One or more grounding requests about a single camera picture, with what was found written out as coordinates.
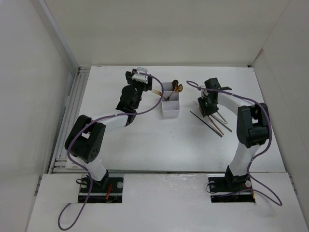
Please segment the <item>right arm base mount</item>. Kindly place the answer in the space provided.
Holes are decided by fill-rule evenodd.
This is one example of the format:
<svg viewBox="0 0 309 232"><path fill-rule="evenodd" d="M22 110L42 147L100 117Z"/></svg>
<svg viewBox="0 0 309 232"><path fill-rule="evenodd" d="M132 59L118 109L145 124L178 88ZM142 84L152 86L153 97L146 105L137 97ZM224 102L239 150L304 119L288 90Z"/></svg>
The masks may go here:
<svg viewBox="0 0 309 232"><path fill-rule="evenodd" d="M240 181L232 181L225 176L209 176L207 191L212 203L255 203L252 183L245 176Z"/></svg>

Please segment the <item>gold fork green handle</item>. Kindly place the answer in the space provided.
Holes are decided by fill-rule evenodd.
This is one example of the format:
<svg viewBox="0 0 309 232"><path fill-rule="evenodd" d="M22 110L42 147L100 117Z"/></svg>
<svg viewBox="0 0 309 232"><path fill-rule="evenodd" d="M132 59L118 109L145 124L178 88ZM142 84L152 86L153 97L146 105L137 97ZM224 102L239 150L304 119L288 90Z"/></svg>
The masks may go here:
<svg viewBox="0 0 309 232"><path fill-rule="evenodd" d="M154 94L156 94L156 95L159 95L160 97L162 97L162 98L163 98L164 100L166 100L166 101L169 101L169 99L165 98L165 97L163 96L163 93L160 92L159 90L153 89L153 90L152 90L152 93L154 93Z"/></svg>

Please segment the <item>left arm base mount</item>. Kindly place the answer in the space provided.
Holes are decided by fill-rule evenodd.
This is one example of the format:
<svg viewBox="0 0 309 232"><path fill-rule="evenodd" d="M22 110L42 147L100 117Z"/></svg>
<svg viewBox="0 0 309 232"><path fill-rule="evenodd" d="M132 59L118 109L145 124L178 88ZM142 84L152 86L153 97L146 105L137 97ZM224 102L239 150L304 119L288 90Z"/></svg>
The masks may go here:
<svg viewBox="0 0 309 232"><path fill-rule="evenodd" d="M76 183L80 186L78 203L84 203L90 190L90 179L85 175L77 179ZM110 174L102 183L93 180L87 203L122 203L123 187L124 176L120 174Z"/></svg>

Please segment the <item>gold spoon green handle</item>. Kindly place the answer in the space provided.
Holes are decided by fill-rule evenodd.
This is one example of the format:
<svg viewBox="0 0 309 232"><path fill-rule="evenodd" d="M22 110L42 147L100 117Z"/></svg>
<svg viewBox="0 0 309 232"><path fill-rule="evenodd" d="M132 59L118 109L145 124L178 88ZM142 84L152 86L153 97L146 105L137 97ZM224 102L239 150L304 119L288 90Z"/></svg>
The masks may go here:
<svg viewBox="0 0 309 232"><path fill-rule="evenodd" d="M171 98L173 93L180 93L183 91L183 86L182 84L178 85L175 87L175 89L173 90L173 92L169 95L169 99Z"/></svg>

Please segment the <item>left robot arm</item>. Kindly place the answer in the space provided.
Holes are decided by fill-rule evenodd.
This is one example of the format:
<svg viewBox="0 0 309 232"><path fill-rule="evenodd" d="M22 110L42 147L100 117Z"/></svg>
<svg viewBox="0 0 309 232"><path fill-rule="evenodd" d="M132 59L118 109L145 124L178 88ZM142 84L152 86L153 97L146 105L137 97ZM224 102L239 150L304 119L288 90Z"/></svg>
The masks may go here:
<svg viewBox="0 0 309 232"><path fill-rule="evenodd" d="M127 86L121 91L120 101L113 115L88 117L81 115L71 129L65 149L68 159L88 173L87 184L96 191L108 186L108 171L98 158L104 134L130 125L142 100L142 93L152 89L152 78L146 68L136 68L125 73Z"/></svg>

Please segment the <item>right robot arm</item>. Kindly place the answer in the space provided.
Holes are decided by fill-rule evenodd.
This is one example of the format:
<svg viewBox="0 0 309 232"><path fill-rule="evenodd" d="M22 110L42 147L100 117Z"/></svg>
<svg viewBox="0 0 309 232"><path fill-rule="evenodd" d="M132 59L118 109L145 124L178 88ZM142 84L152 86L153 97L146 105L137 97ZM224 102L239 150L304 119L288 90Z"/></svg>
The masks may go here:
<svg viewBox="0 0 309 232"><path fill-rule="evenodd" d="M235 156L222 177L210 177L212 192L236 192L244 189L249 181L248 165L260 146L269 139L268 107L245 97L230 93L231 88L222 87L217 78L210 78L200 87L197 99L203 117L218 112L224 106L237 116L236 134L239 141Z"/></svg>

